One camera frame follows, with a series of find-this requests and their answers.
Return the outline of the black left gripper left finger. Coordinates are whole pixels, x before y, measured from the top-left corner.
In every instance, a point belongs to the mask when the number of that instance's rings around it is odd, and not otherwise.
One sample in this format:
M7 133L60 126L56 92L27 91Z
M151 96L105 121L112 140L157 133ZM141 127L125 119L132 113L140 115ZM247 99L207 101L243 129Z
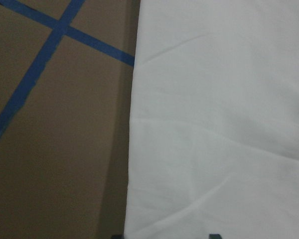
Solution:
M112 235L111 239L124 239L123 235Z

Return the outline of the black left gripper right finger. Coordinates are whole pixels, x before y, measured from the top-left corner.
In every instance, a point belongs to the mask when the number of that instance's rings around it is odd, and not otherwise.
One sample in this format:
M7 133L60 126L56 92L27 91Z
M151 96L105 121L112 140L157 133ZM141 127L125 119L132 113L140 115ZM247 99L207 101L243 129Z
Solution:
M209 239L221 239L220 234L209 234Z

